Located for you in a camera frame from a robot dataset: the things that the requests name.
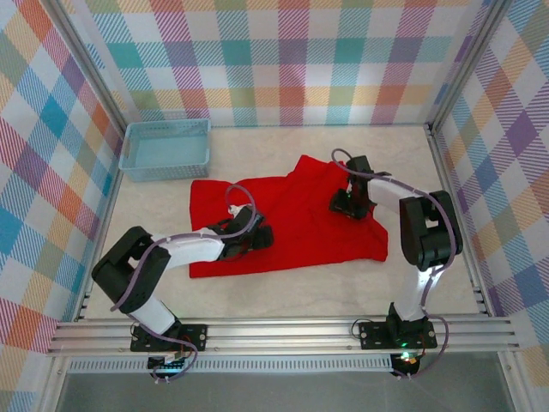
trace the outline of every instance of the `aluminum rail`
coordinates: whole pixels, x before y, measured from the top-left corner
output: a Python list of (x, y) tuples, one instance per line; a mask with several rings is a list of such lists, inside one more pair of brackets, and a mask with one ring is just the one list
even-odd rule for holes
[[(207, 324), (208, 355), (390, 354), (393, 349), (362, 350), (350, 328), (357, 318), (181, 319), (184, 324)], [(448, 352), (518, 350), (507, 318), (449, 315)], [(374, 321), (384, 318), (369, 317)], [(50, 356), (125, 356), (130, 352), (130, 326), (125, 319), (62, 323), (51, 342)], [(433, 321), (439, 344), (442, 323)], [(428, 349), (436, 353), (439, 349)]]

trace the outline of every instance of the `aluminum frame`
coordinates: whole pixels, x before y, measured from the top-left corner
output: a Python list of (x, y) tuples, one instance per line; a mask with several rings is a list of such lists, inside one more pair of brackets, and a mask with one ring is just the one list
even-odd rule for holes
[[(86, 47), (81, 43), (62, 8), (59, 7), (58, 0), (41, 0), (41, 2), (54, 19), (56, 26), (62, 29), (63, 38), (75, 54), (75, 59), (88, 80), (93, 82), (94, 90), (100, 97), (101, 102), (111, 116), (116, 119), (120, 128), (123, 129), (125, 126), (124, 115), (118, 110), (99, 72), (94, 68)], [(435, 132), (439, 130), (440, 125), (448, 116), (449, 110), (455, 103), (455, 97), (464, 87), (468, 76), (474, 69), (484, 47), (487, 46), (510, 3), (510, 0), (494, 2), (483, 28), (475, 39), (474, 47), (472, 47), (469, 56), (464, 59), (458, 76), (453, 81), (450, 91), (433, 119), (433, 125), (431, 128), (426, 129), (439, 178), (444, 189), (451, 194), (453, 193), (448, 170), (444, 167), (437, 143), (430, 130), (433, 129), (433, 126)], [(119, 174), (109, 197), (106, 218), (101, 225), (92, 264), (99, 260), (121, 178), (122, 175)], [(464, 220), (459, 213), (458, 219), (463, 229), (465, 227), (463, 225)], [(517, 410), (527, 412), (541, 410), (539, 405), (534, 404), (532, 394), (528, 392), (522, 354), (518, 352), (517, 336), (513, 331), (512, 323), (507, 318), (492, 318), (489, 316), (493, 313), (493, 308), (490, 301), (486, 299), (486, 294), (483, 293), (486, 288), (479, 275), (480, 272), (474, 259), (474, 252), (468, 240), (464, 242), (464, 246), (463, 254), (466, 258), (479, 314), (449, 315), (446, 317), (450, 322), (448, 351), (498, 352)], [(91, 356), (92, 359), (101, 361), (113, 356), (114, 359), (127, 360), (131, 359), (132, 356), (136, 356), (136, 354), (129, 351), (130, 321), (85, 319), (87, 299), (89, 299), (93, 285), (90, 273), (91, 268), (83, 283), (86, 286), (81, 291), (78, 299), (79, 304), (74, 312), (73, 319), (75, 322), (60, 324), (57, 334), (54, 336), (49, 353), (50, 363), (47, 365), (49, 378), (45, 383), (45, 389), (41, 397), (39, 397), (36, 409), (40, 412), (56, 408), (64, 377), (67, 373), (72, 373), (71, 371), (74, 369), (71, 366), (74, 359), (89, 359)], [(237, 359), (239, 356), (250, 355), (257, 358), (270, 355), (279, 357), (305, 357), (308, 355), (316, 356), (318, 359), (337, 355), (359, 359), (364, 357), (365, 354), (383, 356), (390, 353), (390, 350), (363, 351), (360, 349), (359, 341), (352, 338), (349, 333), (351, 324), (356, 318), (362, 318), (362, 316), (346, 318), (182, 319), (182, 321), (209, 325), (208, 346), (207, 351), (204, 352), (204, 357), (212, 359), (226, 359), (227, 357)], [(370, 318), (372, 320), (382, 320), (379, 316)], [(443, 326), (437, 321), (434, 322), (434, 326), (436, 333), (439, 335), (438, 340), (441, 342), (440, 334), (443, 333)], [(437, 349), (428, 350), (428, 352), (436, 351)], [(86, 368), (84, 367), (79, 373), (82, 373), (82, 371), (85, 373)]]

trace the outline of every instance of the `wire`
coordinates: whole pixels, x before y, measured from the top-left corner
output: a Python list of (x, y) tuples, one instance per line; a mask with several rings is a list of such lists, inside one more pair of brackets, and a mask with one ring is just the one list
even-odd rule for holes
[(180, 233), (180, 234), (174, 234), (173, 236), (168, 236), (166, 238), (156, 240), (151, 246), (149, 246), (147, 248), (147, 250), (143, 253), (141, 258), (139, 259), (139, 263), (137, 264), (136, 268), (134, 269), (134, 273), (131, 276), (130, 283), (128, 284), (128, 287), (126, 288), (125, 292), (120, 297), (120, 299), (117, 301), (117, 303), (115, 303), (114, 306), (111, 308), (111, 312), (116, 311), (130, 297), (131, 291), (133, 290), (134, 286), (137, 283), (137, 279), (139, 278), (139, 274), (141, 273), (143, 265), (147, 261), (148, 255), (151, 253), (151, 251), (153, 251), (153, 249), (156, 246), (163, 245), (163, 244), (165, 244), (165, 243), (167, 243), (171, 240), (178, 240), (178, 239), (193, 239), (193, 238), (219, 239), (219, 240), (221, 240), (221, 239), (230, 239), (230, 238), (236, 238), (236, 237), (240, 236), (242, 233), (247, 232), (248, 229), (250, 229), (250, 227), (253, 226), (254, 221), (256, 219), (256, 213), (257, 213), (256, 201), (254, 200), (254, 198), (250, 194), (250, 192), (247, 189), (245, 189), (243, 186), (241, 186), (241, 185), (230, 185), (229, 187), (227, 187), (227, 189), (225, 191), (225, 202), (226, 202), (227, 206), (229, 206), (229, 204), (230, 204), (229, 203), (229, 194), (234, 189), (239, 189), (240, 191), (242, 191), (248, 197), (248, 199), (250, 200), (250, 203), (251, 203), (251, 217), (250, 217), (250, 220), (248, 221), (248, 223), (246, 224), (246, 226), (244, 226), (239, 231), (237, 231), (235, 233), (230, 233), (230, 234), (205, 234), (205, 233), (198, 233), (198, 232)]
[[(136, 322), (138, 322), (138, 320), (136, 318), (134, 318), (133, 316), (129, 315), (130, 318), (134, 319)], [(184, 340), (181, 340), (181, 339), (176, 339), (176, 338), (173, 338), (173, 337), (169, 337), (169, 336), (163, 336), (161, 335), (160, 333), (156, 333), (154, 332), (153, 330), (150, 330), (146, 325), (144, 324), (140, 324), (140, 326), (149, 334), (149, 335), (152, 335), (154, 337), (156, 337), (157, 339), (161, 339), (163, 341), (166, 341), (166, 342), (172, 342), (172, 343), (178, 343), (180, 344), (181, 346), (186, 346), (187, 348), (191, 349), (192, 350), (192, 353), (193, 353), (193, 357), (192, 359), (190, 360), (190, 362), (183, 368), (181, 369), (181, 371), (177, 372), (175, 375), (173, 375), (172, 377), (168, 378), (168, 377), (165, 377), (165, 378), (161, 378), (159, 377), (157, 374), (156, 374), (156, 371), (158, 370), (159, 367), (155, 367), (153, 369), (153, 378), (155, 379), (155, 382), (158, 384), (159, 382), (162, 382), (162, 383), (166, 383), (166, 384), (169, 384), (170, 382), (174, 381), (174, 380), (177, 380), (177, 379), (180, 379), (182, 378), (189, 369), (192, 368), (192, 366), (195, 364), (196, 362), (196, 358), (198, 358), (198, 348), (193, 345), (191, 342), (186, 342)]]
[[(190, 338), (187, 336), (187, 335), (183, 335), (181, 336), (186, 342), (190, 342)], [(189, 353), (185, 356), (185, 350), (184, 350), (184, 346), (181, 345), (181, 355), (183, 356), (183, 359), (189, 359), (190, 356), (192, 355), (192, 349), (189, 351)]]
[(137, 336), (136, 333), (135, 333), (136, 325), (138, 325), (138, 324), (139, 324), (138, 322), (134, 322), (134, 323), (131, 324), (131, 326), (130, 326), (130, 335), (131, 335), (131, 337), (134, 337), (135, 339), (138, 338), (138, 336)]
[[(449, 217), (448, 215), (446, 214), (446, 212), (444, 211), (444, 208), (442, 207), (442, 205), (437, 201), (437, 199), (435, 199), (433, 196), (431, 196), (429, 193), (426, 193), (424, 191), (421, 191), (419, 189), (416, 189), (410, 185), (407, 185), (406, 183), (403, 183), (401, 182), (400, 180), (397, 180), (397, 179), (394, 179), (390, 176), (379, 176), (377, 174), (374, 174), (374, 173), (362, 173), (362, 172), (355, 172), (354, 170), (351, 170), (349, 169), (348, 167), (346, 167), (345, 165), (342, 165), (340, 162), (338, 162), (336, 159), (335, 159), (335, 154), (336, 153), (343, 153), (344, 155), (346, 155), (349, 159), (352, 159), (353, 157), (349, 154), (349, 152), (347, 152), (346, 150), (344, 150), (343, 148), (335, 148), (334, 150), (332, 150), (332, 161), (334, 161), (334, 163), (340, 168), (340, 169), (343, 169), (345, 172), (347, 173), (350, 173), (350, 174), (353, 174), (355, 176), (360, 176), (362, 178), (367, 178), (367, 179), (378, 179), (378, 180), (383, 180), (385, 182), (388, 182), (388, 183), (391, 183), (392, 185), (396, 185), (396, 186), (399, 186), (401, 187), (402, 189), (406, 189), (407, 191), (411, 191), (412, 193), (416, 194), (416, 195), (419, 195), (421, 197), (425, 197), (426, 199), (428, 199), (429, 201), (431, 201), (431, 203), (433, 204), (433, 206), (435, 206), (435, 208), (437, 208), (438, 210), (438, 213), (441, 215), (441, 217), (443, 218), (443, 221), (444, 221), (444, 225), (446, 226), (446, 230), (448, 231), (448, 235), (449, 235), (449, 245), (450, 245), (450, 252), (449, 252), (449, 257), (448, 257), (448, 261), (441, 267), (439, 267), (438, 269), (434, 269), (429, 277), (429, 280), (427, 281), (424, 289), (423, 289), (423, 293), (421, 295), (421, 301), (420, 301), (420, 305), (421, 305), (421, 311), (424, 313), (424, 315), (428, 318), (432, 318), (432, 319), (436, 319), (436, 320), (439, 320), (440, 322), (442, 322), (442, 324), (444, 325), (444, 342), (443, 342), (443, 346), (440, 348), (440, 351), (438, 352), (437, 354), (437, 357), (433, 360), (433, 362), (431, 362), (429, 365), (427, 365), (427, 367), (425, 367), (423, 370), (417, 372), (415, 374), (415, 377), (417, 378), (419, 375), (427, 372), (428, 370), (430, 370), (441, 358), (441, 356), (444, 354), (444, 352), (446, 351), (446, 348), (448, 347), (448, 340), (449, 340), (449, 325), (448, 325), (448, 322), (446, 321), (446, 319), (444, 319), (442, 316), (439, 316), (439, 315), (431, 315), (429, 312), (427, 312), (427, 310), (425, 309), (425, 303), (427, 302), (427, 295), (429, 294), (429, 291), (431, 290), (431, 286), (432, 286), (432, 283), (433, 283), (433, 280), (434, 278), (438, 275), (438, 274), (441, 274), (442, 272), (444, 272), (445, 270), (447, 270), (450, 265), (454, 262), (454, 258), (455, 258), (455, 235), (454, 235), (454, 229), (452, 228), (452, 224), (450, 223), (449, 221)], [(405, 375), (404, 373), (401, 373), (399, 371), (395, 371), (395, 373), (397, 373), (398, 375), (400, 376), (403, 376), (403, 377), (406, 377), (407, 375)]]
[[(206, 239), (219, 239), (219, 240), (221, 240), (221, 239), (230, 239), (230, 238), (236, 238), (236, 237), (240, 236), (242, 233), (247, 232), (248, 229), (250, 229), (250, 227), (253, 226), (253, 224), (256, 220), (256, 213), (257, 213), (256, 200), (251, 195), (251, 193), (247, 189), (245, 189), (243, 186), (241, 186), (241, 185), (230, 185), (229, 187), (226, 188), (226, 191), (225, 191), (225, 202), (226, 202), (227, 206), (230, 206), (229, 194), (234, 189), (238, 189), (238, 190), (242, 191), (248, 197), (248, 199), (250, 200), (251, 217), (250, 217), (250, 220), (248, 221), (248, 223), (246, 223), (246, 226), (244, 226), (239, 231), (237, 231), (235, 233), (230, 233), (230, 234), (205, 234), (205, 233), (197, 233), (197, 232), (194, 232), (194, 233), (181, 233), (181, 234), (175, 234), (173, 236), (169, 236), (167, 238), (162, 238), (162, 239), (159, 239), (159, 240), (155, 241), (142, 254), (141, 258), (139, 259), (139, 263), (137, 264), (137, 266), (134, 269), (134, 272), (131, 276), (130, 283), (128, 284), (128, 287), (126, 288), (126, 290), (124, 291), (124, 293), (120, 297), (120, 299), (117, 301), (117, 303), (115, 303), (114, 306), (111, 308), (111, 312), (116, 311), (130, 297), (131, 291), (133, 290), (134, 286), (137, 283), (137, 279), (139, 278), (139, 274), (141, 273), (142, 267), (145, 264), (145, 261), (147, 260), (148, 255), (151, 253), (151, 251), (153, 251), (153, 249), (156, 246), (163, 245), (163, 244), (165, 244), (165, 243), (167, 243), (171, 240), (177, 240), (177, 239), (189, 239), (189, 238), (206, 238)], [(139, 322), (133, 316), (131, 316), (131, 315), (129, 315), (129, 316), (130, 316), (130, 318), (134, 319), (136, 322)], [(169, 383), (170, 381), (179, 379), (183, 375), (185, 375), (185, 373), (194, 365), (194, 363), (196, 362), (196, 358), (198, 357), (198, 349), (191, 342), (186, 342), (186, 341), (183, 341), (183, 340), (180, 340), (180, 339), (174, 339), (174, 338), (168, 337), (168, 336), (162, 336), (161, 334), (150, 330), (144, 324), (140, 324), (140, 326), (149, 335), (152, 335), (152, 336), (154, 336), (154, 337), (156, 337), (160, 340), (163, 340), (163, 341), (172, 342), (172, 343), (179, 343), (182, 347), (186, 346), (187, 348), (192, 349), (192, 353), (194, 354), (194, 356), (193, 356), (192, 360), (190, 361), (190, 363), (185, 368), (183, 368), (180, 372), (173, 375), (169, 380), (168, 380), (168, 377), (161, 379), (156, 374), (156, 371), (158, 370), (158, 367), (153, 369), (153, 377), (156, 379), (156, 383), (159, 383), (159, 382)]]
[(359, 319), (355, 320), (353, 322), (353, 324), (351, 325), (351, 336), (354, 337), (355, 339), (360, 339), (360, 336), (354, 334), (354, 325), (356, 325), (361, 320), (365, 320), (366, 322), (373, 322), (373, 320), (367, 319), (367, 318), (359, 318)]

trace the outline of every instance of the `red cloth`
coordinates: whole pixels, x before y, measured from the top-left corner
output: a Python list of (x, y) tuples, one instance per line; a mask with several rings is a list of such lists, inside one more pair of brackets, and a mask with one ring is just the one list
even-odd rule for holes
[[(196, 263), (190, 277), (244, 275), (354, 259), (385, 261), (387, 231), (371, 215), (355, 221), (330, 212), (329, 201), (339, 188), (347, 188), (347, 174), (334, 163), (301, 156), (286, 177), (246, 179), (238, 182), (256, 199), (257, 209), (273, 228), (274, 243), (234, 261)], [(219, 180), (195, 180), (190, 188), (193, 230), (228, 217), (225, 190)], [(231, 204), (248, 203), (234, 190)]]

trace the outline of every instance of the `plaid wall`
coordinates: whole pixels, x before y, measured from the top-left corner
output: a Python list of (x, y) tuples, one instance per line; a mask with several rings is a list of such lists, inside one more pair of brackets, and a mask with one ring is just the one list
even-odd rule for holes
[(467, 35), (463, 40), (459, 52), (457, 52), (457, 54), (455, 55), (454, 61), (452, 62), (452, 65), (448, 70), (448, 74), (444, 78), (442, 87), (438, 90), (437, 98), (435, 99), (435, 102), (432, 105), (431, 110), (429, 111), (429, 115), (427, 116), (427, 119), (424, 123), (431, 123), (437, 115), (440, 104), (442, 103), (443, 98), (448, 92), (449, 86), (455, 80), (455, 77), (460, 71), (460, 68), (463, 64), (463, 59), (471, 51), (471, 48), (474, 45), (474, 39), (479, 34), (479, 31), (482, 28), (482, 24), (485, 21), (485, 18), (492, 3), (494, 3), (494, 0), (482, 0), (482, 5), (480, 6), (479, 11), (474, 17), (473, 24), (471, 24), (471, 27), (469, 28)]
[[(65, 7), (124, 110), (130, 105), (72, 1)], [(433, 82), (459, 51), (451, 45), (460, 19), (479, 7), (479, 0), (86, 3), (144, 120), (207, 117), (218, 126), (423, 124), (438, 92)]]
[(90, 262), (121, 136), (39, 0), (0, 0), (0, 410), (29, 410)]
[(498, 315), (549, 405), (549, 1), (515, 0), (439, 141)]

